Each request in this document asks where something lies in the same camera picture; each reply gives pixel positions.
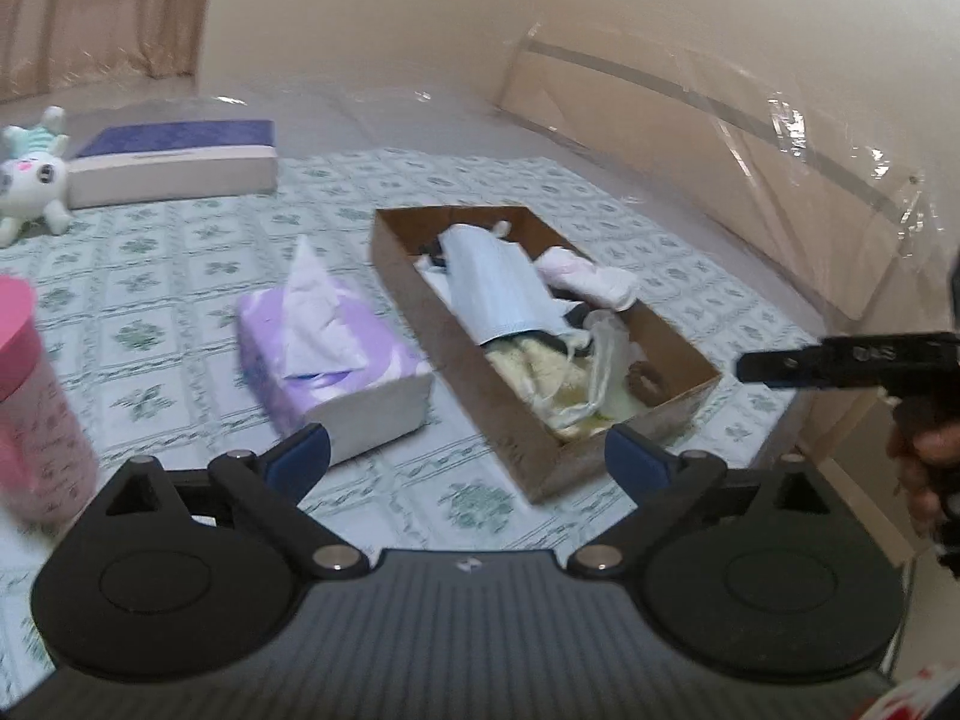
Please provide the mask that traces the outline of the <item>person right hand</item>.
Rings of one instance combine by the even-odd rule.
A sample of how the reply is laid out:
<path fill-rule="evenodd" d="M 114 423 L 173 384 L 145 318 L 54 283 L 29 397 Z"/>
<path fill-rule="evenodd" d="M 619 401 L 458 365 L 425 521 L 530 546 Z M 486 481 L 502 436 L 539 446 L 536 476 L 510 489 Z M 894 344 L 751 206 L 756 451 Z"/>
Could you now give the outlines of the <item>person right hand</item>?
<path fill-rule="evenodd" d="M 931 483 L 934 468 L 958 463 L 958 421 L 937 421 L 923 400 L 901 400 L 893 408 L 887 455 L 895 461 L 896 489 L 905 496 L 914 533 L 937 541 L 947 516 Z"/>

